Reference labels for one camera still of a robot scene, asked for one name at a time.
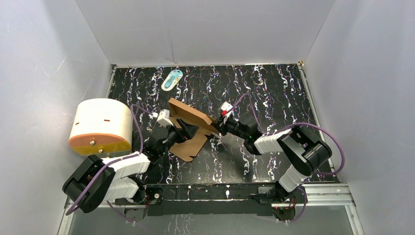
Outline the brown cardboard box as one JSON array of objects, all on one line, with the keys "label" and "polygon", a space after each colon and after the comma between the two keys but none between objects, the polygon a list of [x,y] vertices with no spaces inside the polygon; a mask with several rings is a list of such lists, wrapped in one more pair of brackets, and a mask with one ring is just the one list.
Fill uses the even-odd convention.
[{"label": "brown cardboard box", "polygon": [[191,162],[199,154],[208,137],[219,134],[212,125],[216,120],[174,98],[169,99],[168,106],[172,115],[170,120],[184,131],[185,136],[184,142],[174,144],[169,151],[181,160]]}]

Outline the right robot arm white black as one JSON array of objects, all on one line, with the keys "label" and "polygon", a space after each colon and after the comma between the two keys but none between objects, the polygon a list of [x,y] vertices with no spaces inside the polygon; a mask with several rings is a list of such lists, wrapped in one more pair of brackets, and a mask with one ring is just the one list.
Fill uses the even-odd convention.
[{"label": "right robot arm white black", "polygon": [[270,189],[259,189],[249,199],[262,204],[287,203],[301,184],[311,177],[331,156],[331,148],[310,130],[309,123],[294,123],[273,134],[262,134],[256,120],[235,120],[222,115],[212,126],[221,134],[242,138],[244,147],[254,155],[283,152],[290,166]]}]

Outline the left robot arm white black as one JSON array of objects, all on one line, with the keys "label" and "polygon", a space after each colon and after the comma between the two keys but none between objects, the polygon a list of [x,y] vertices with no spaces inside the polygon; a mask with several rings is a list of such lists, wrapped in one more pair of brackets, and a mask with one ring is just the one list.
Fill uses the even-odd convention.
[{"label": "left robot arm white black", "polygon": [[178,126],[160,127],[147,141],[140,143],[139,151],[132,154],[101,159],[89,155],[65,181],[62,191],[73,201],[67,215],[80,209],[84,213],[95,210],[102,202],[129,198],[140,204],[146,190],[132,179],[147,171],[151,163],[166,155],[173,145],[192,139],[199,126],[177,120]]}]

